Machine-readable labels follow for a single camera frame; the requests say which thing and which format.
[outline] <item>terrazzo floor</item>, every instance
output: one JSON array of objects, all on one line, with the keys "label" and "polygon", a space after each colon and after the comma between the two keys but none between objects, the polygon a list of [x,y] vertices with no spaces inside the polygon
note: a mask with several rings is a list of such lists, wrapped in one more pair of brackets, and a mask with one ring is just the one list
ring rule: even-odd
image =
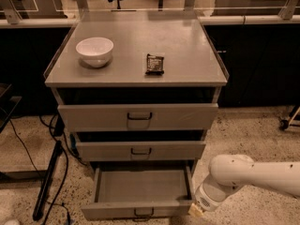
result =
[{"label": "terrazzo floor", "polygon": [[[193,176],[196,188],[208,174],[207,165],[211,158],[219,154],[245,154],[255,161],[298,161],[300,158],[300,127],[279,129],[280,117],[286,117],[292,110],[287,107],[263,108],[223,108],[219,109],[212,128],[207,133],[206,148]],[[46,124],[51,116],[43,116]],[[11,120],[18,135],[25,143],[38,169],[46,169],[54,148],[49,129],[42,125],[37,116]],[[0,134],[0,171],[33,170],[31,162],[12,126],[7,124]],[[213,213],[203,217],[192,216],[154,218],[147,222],[133,220],[87,221],[81,211],[83,204],[90,202],[93,189],[93,170],[83,166],[68,154],[67,179],[56,203],[64,203],[69,211],[71,224],[169,224],[169,225],[297,225],[299,224],[300,202],[276,192],[257,187],[245,186],[229,197]],[[52,186],[47,201],[51,202],[66,168],[66,157],[60,156],[54,171]],[[17,218],[22,225],[41,224],[49,209],[45,205],[44,217],[32,219],[40,188],[39,182],[26,182],[0,185],[0,224],[10,218]],[[67,210],[59,205],[52,208],[46,224],[67,223]]]}]

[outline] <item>cabinet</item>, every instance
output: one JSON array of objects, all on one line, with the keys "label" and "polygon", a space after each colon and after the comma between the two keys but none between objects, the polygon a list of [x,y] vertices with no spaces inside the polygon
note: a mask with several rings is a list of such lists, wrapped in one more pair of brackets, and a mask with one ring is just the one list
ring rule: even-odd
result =
[{"label": "cabinet", "polygon": [[[107,66],[79,61],[75,46],[90,37],[113,42]],[[145,75],[149,53],[164,56],[163,75]],[[227,82],[195,14],[89,12],[48,73],[65,126],[95,168],[85,217],[186,215],[193,171]]]}]

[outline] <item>bowl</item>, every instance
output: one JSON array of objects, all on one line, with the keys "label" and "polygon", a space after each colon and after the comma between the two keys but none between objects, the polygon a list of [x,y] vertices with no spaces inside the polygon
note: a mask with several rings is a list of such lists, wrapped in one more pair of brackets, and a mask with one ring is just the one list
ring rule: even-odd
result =
[{"label": "bowl", "polygon": [[94,68],[103,67],[113,56],[113,42],[105,37],[90,37],[76,45],[80,58]]}]

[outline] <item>white robotic arm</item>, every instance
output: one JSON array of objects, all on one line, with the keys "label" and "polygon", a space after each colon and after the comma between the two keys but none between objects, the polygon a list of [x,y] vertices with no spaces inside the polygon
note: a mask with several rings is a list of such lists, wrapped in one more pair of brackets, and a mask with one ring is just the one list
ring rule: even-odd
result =
[{"label": "white robotic arm", "polygon": [[219,155],[208,169],[195,194],[203,212],[216,210],[244,185],[300,198],[300,162],[254,162],[245,155]]}]

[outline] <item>drawer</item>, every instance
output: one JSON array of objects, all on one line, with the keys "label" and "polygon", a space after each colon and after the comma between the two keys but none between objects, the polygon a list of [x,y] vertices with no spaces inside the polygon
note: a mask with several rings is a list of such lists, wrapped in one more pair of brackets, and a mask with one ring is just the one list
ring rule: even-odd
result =
[{"label": "drawer", "polygon": [[183,162],[105,163],[96,169],[86,219],[184,216],[194,201],[189,166]]},{"label": "drawer", "polygon": [[68,131],[209,129],[217,104],[60,105]]},{"label": "drawer", "polygon": [[77,133],[85,161],[186,160],[201,158],[202,131],[124,131]]}]

